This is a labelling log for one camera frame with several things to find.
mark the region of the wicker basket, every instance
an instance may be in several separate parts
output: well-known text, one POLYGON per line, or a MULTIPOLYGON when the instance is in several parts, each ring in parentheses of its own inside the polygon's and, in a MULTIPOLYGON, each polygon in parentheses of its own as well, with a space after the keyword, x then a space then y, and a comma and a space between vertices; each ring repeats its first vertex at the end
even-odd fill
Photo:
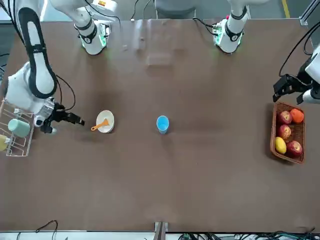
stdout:
POLYGON ((306 133, 305 119, 301 123, 292 123, 289 125, 289 127, 291 129, 291 135, 288 139, 285 140, 286 143, 289 143, 293 140, 299 142, 303 148, 302 154, 297 158, 292 158, 292 157, 288 156, 287 153, 285 153, 284 155, 278 153, 275 149, 275 139, 277 136, 277 128, 279 127, 279 125, 277 124, 277 115, 283 111, 290 112, 292 109, 298 109, 301 112, 303 112, 303 114, 304 114, 304 111, 302 111, 300 108, 298 108, 296 106, 292 106, 292 105, 284 103, 284 102, 276 102, 274 104, 270 149, 271 149, 271 152, 276 157, 278 157, 280 159, 284 159, 284 160, 290 161, 295 164, 302 164, 305 161, 305 149, 306 149, 306 146, 305 146, 305 139, 306 139, 306 137, 305 137, 305 133, 306 133))

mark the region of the yellow lemon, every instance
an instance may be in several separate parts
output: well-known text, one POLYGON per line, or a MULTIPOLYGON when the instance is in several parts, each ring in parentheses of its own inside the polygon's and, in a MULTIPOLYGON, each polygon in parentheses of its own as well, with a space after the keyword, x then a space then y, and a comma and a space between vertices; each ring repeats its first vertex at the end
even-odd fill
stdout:
POLYGON ((274 146, 275 146, 275 149, 277 150, 277 152, 280 153, 280 154, 285 154, 286 151, 287 151, 287 146, 286 146, 285 140, 283 140, 279 136, 277 136, 275 138, 274 146))

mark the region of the dish rack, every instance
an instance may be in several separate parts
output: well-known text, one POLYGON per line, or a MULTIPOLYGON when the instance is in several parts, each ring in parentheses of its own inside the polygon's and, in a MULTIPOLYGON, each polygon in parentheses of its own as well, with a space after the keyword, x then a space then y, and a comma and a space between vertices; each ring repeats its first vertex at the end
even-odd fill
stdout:
POLYGON ((7 137, 7 147, 4 151, 9 157, 26 157, 29 154, 32 136, 34 133, 34 114, 14 107, 5 100, 0 106, 0 135, 7 137), (30 132, 26 137, 15 136, 8 129, 8 123, 11 119, 18 119, 30 125, 30 132))

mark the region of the white robotic arm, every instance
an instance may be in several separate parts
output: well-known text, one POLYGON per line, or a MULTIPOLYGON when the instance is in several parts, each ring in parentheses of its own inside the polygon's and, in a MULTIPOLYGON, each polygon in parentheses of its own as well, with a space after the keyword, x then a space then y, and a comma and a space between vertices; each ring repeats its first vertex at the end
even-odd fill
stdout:
POLYGON ((34 113, 34 124, 45 133, 54 133, 52 121, 67 121, 84 125, 80 117, 65 111, 52 97, 57 89, 57 77, 47 55, 39 21, 36 0, 5 0, 6 11, 12 16, 22 37, 29 61, 5 84, 4 99, 18 108, 34 113))
POLYGON ((231 12, 228 19, 213 25, 213 41, 223 52, 231 54, 236 51, 248 20, 247 5, 263 4, 269 0, 228 0, 231 12))
MULTIPOLYGON (((110 26, 105 21, 94 21, 86 6, 92 6, 94 0, 50 0, 51 5, 58 11, 64 13, 74 22, 78 30, 82 46, 88 54, 97 55, 107 45, 107 37, 110 33, 110 26)), ((101 4, 109 4, 111 10, 115 11, 117 4, 111 0, 99 1, 101 4)))
POLYGON ((313 51, 312 56, 300 67, 297 76, 284 74, 274 85, 273 101, 281 96, 301 93, 297 104, 320 104, 320 45, 313 51))

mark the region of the cable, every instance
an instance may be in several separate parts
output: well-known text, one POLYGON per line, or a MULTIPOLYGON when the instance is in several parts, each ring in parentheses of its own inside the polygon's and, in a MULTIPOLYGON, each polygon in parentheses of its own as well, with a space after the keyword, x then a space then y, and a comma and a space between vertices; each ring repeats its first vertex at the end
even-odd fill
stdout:
POLYGON ((93 13, 92 13, 92 15, 91 15, 91 13, 88 11, 88 9, 85 7, 85 10, 86 10, 86 12, 91 16, 91 18, 93 19, 93 20, 98 20, 98 19, 96 19, 96 18, 94 18, 93 17, 93 13))
POLYGON ((198 17, 193 17, 192 18, 193 20, 198 20, 200 23, 202 23, 203 25, 209 27, 209 28, 212 28, 213 25, 217 24, 217 23, 214 23, 212 25, 208 24, 208 23, 205 23, 204 19, 203 18, 198 18, 198 17))
POLYGON ((306 47, 307 47, 307 43, 308 43, 309 39, 311 38, 311 35, 318 29, 318 27, 320 27, 320 24, 310 32, 309 36, 306 38, 306 40, 304 42, 303 52, 306 55, 312 56, 312 54, 313 54, 312 52, 307 52, 306 47))
POLYGON ((209 30, 209 28, 213 28, 215 24, 217 24, 216 22, 213 23, 212 25, 205 23, 205 21, 202 18, 197 18, 197 17, 193 17, 193 20, 198 20, 201 24, 203 24, 206 28, 206 30, 213 36, 218 36, 218 34, 213 33, 212 31, 209 30))
POLYGON ((98 14, 101 14, 102 16, 108 17, 108 18, 116 18, 119 21, 119 25, 121 26, 120 18, 117 16, 110 16, 110 15, 105 15, 101 12, 99 12, 97 9, 95 9, 87 0, 84 0, 93 10, 95 10, 98 14))
POLYGON ((203 236, 201 236, 201 234, 198 234, 198 239, 199 239, 199 237, 202 238, 202 240, 205 240, 205 238, 203 236))
POLYGON ((209 234, 210 234, 215 240, 221 240, 221 238, 218 237, 217 235, 215 235, 215 234, 213 234, 213 233, 211 233, 211 232, 209 232, 209 234))
POLYGON ((243 236, 244 236, 245 234, 243 234, 243 235, 241 235, 241 237, 240 237, 240 239, 239 240, 245 240, 247 237, 249 237, 250 236, 250 234, 248 234, 247 236, 245 236, 244 238, 243 238, 243 236))
POLYGON ((57 229, 58 229, 58 221, 57 220, 51 220, 49 221, 47 224, 39 227, 37 230, 35 230, 35 233, 39 233, 41 229, 44 229, 45 227, 47 227, 48 225, 52 224, 52 223, 55 223, 55 229, 53 231, 53 234, 52 234, 52 240, 54 240, 54 236, 55 236, 55 233, 57 232, 57 229))
POLYGON ((279 77, 283 77, 284 75, 281 74, 282 69, 284 68, 284 66, 286 65, 288 59, 290 58, 290 56, 292 55, 292 53, 296 50, 296 48, 298 47, 298 45, 305 39, 305 37, 315 28, 318 28, 318 26, 320 25, 320 21, 317 22, 313 27, 311 27, 309 29, 309 31, 306 32, 306 34, 296 43, 296 45, 293 47, 293 49, 291 50, 291 52, 289 53, 289 55, 286 57, 286 60, 284 61, 284 63, 282 64, 280 70, 279 70, 279 77))
POLYGON ((60 91, 60 104, 62 105, 62 89, 61 89, 61 85, 58 79, 56 79, 56 83, 58 84, 59 87, 59 91, 60 91))
POLYGON ((135 1, 135 3, 134 3, 134 12, 133 12, 133 14, 132 14, 132 17, 130 18, 130 19, 133 19, 134 18, 134 16, 135 16, 135 14, 136 14, 136 5, 137 5, 137 2, 139 2, 139 0, 136 0, 135 1))
POLYGON ((275 231, 272 233, 259 233, 256 235, 256 237, 254 238, 255 240, 259 239, 259 238, 265 238, 268 240, 279 240, 279 238, 281 238, 282 236, 292 236, 297 240, 313 240, 314 237, 312 235, 312 232, 315 230, 315 228, 313 227, 310 231, 307 231, 305 233, 290 233, 290 232, 286 232, 286 231, 275 231))
POLYGON ((59 79, 61 79, 61 80, 70 88, 70 90, 71 90, 71 92, 72 92, 72 94, 73 94, 73 105, 72 105, 71 107, 65 109, 65 111, 69 111, 69 110, 73 109, 74 106, 76 105, 76 94, 75 94, 74 90, 72 89, 72 87, 70 86, 70 84, 69 84, 66 80, 64 80, 64 79, 63 79, 62 77, 60 77, 58 74, 56 74, 56 76, 57 76, 59 79))
POLYGON ((13 0, 13 21, 14 21, 14 24, 17 25, 17 19, 16 19, 16 0, 13 0))
POLYGON ((142 12, 142 19, 144 20, 145 19, 145 10, 146 10, 146 7, 148 6, 148 4, 151 2, 151 0, 149 0, 146 5, 144 5, 144 8, 143 8, 143 12, 142 12))

